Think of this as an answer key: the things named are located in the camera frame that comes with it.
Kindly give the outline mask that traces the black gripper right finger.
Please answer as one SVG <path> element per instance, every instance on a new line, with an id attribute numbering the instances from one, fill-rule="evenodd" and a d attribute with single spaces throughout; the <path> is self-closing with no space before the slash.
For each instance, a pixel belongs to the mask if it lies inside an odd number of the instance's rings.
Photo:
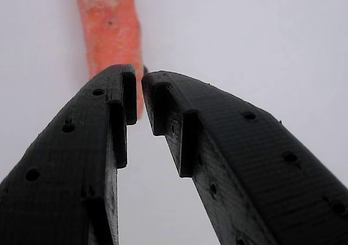
<path id="1" fill-rule="evenodd" d="M 347 244 L 347 188 L 271 114 L 175 72 L 142 89 L 221 244 Z"/>

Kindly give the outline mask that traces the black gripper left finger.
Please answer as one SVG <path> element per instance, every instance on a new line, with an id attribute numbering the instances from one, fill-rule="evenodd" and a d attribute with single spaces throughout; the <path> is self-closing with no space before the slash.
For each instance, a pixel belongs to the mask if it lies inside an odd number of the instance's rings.
<path id="1" fill-rule="evenodd" d="M 136 121 L 134 66 L 91 79 L 1 182 L 1 244 L 118 244 L 117 170 Z"/>

